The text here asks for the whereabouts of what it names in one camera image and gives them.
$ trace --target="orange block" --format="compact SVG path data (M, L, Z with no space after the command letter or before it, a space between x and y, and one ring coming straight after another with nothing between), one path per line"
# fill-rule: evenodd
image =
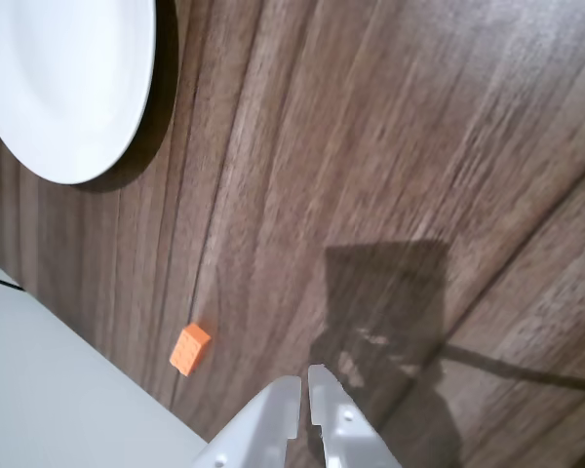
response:
M204 357L204 349L210 340L208 334L197 325L185 327L179 334L169 362L182 375L189 375Z

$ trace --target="screw hole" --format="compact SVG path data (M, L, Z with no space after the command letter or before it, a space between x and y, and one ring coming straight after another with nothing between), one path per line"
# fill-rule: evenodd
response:
M214 461L214 468L223 468L225 466L225 462L227 458L224 454L219 455L216 460Z

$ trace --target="white floor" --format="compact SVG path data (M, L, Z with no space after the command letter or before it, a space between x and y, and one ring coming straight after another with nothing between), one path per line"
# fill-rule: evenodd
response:
M176 468L204 446L34 298L0 286L1 468Z

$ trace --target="black cable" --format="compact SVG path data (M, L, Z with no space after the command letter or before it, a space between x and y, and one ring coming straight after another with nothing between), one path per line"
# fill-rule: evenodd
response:
M13 288L14 290L23 291L23 288L19 287L18 285L14 285L13 283L9 283L7 281L0 280L0 285L6 286L7 288Z

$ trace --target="wood grain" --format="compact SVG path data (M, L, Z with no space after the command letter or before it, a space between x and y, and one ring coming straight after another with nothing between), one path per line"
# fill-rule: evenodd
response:
M585 417L572 415L583 405L585 179L469 313L382 435L404 466L515 466L568 437L568 425L576 437ZM572 440L549 446L558 462L585 448Z
M583 463L585 0L157 10L109 173L0 141L0 266L207 439L321 362L406 468ZM303 405L289 466L323 463Z
M412 352L419 367L585 173L585 3L326 1L307 24L285 7L260 18L200 269L192 320L214 347L172 405L207 438L272 378L304 374L317 340L347 350L350 328L385 327L377 304L332 310L331 248L393 244L399 264L404 242L448 246L444 306L417 311L439 330ZM269 52L284 47L300 49L292 65ZM397 291L403 272L386 275ZM366 287L346 276L341 290ZM350 327L329 330L331 314ZM381 425L410 379L386 377L377 350L348 353L354 366L320 357L366 378L358 403ZM310 462L305 437L292 465Z

